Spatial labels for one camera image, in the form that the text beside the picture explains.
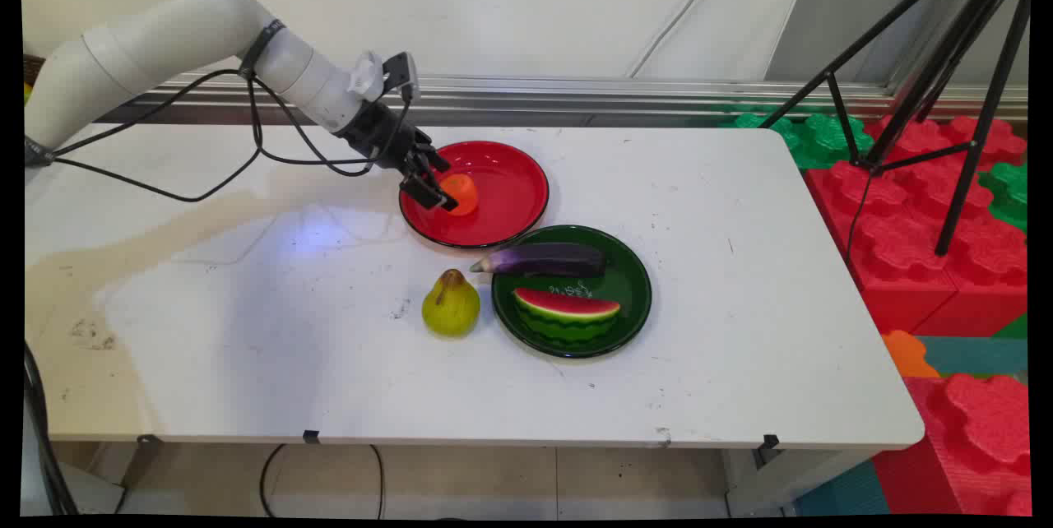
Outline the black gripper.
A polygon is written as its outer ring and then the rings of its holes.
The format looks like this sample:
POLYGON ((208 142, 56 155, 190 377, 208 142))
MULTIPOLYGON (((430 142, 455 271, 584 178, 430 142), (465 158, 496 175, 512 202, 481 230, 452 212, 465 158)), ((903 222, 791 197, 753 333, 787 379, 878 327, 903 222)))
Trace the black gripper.
POLYGON ((351 177, 364 176, 370 169, 397 169, 403 175, 400 191, 426 210, 452 211, 459 202, 445 192, 433 172, 448 172, 450 162, 432 146, 431 138, 406 121, 411 102, 394 112, 382 101, 367 102, 346 124, 332 134, 364 158, 361 167, 347 171, 351 177))

